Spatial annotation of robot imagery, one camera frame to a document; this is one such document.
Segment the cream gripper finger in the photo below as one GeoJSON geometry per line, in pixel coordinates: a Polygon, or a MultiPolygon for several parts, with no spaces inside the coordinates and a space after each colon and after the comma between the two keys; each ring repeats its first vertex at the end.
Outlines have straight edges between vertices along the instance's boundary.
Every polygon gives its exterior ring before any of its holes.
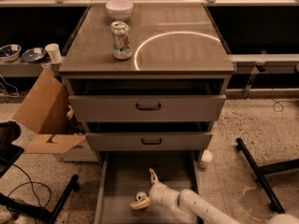
{"type": "Polygon", "coordinates": [[[149,172],[150,172],[150,183],[152,185],[158,184],[159,183],[159,178],[156,175],[155,171],[151,168],[149,168],[149,172]]]}
{"type": "Polygon", "coordinates": [[[150,205],[151,205],[151,200],[149,197],[146,197],[143,201],[137,201],[130,204],[130,206],[135,210],[143,210],[148,208],[150,205]]]}

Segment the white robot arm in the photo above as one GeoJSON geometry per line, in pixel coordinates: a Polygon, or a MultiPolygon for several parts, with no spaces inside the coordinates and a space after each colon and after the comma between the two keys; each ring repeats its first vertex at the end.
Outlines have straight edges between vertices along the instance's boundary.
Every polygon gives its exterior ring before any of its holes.
{"type": "Polygon", "coordinates": [[[133,209],[141,210],[155,204],[168,209],[184,224],[195,224],[198,218],[203,219],[206,224],[241,224],[194,191],[170,189],[160,182],[153,169],[149,168],[149,172],[151,183],[149,194],[139,191],[135,196],[135,202],[130,204],[133,209]]]}

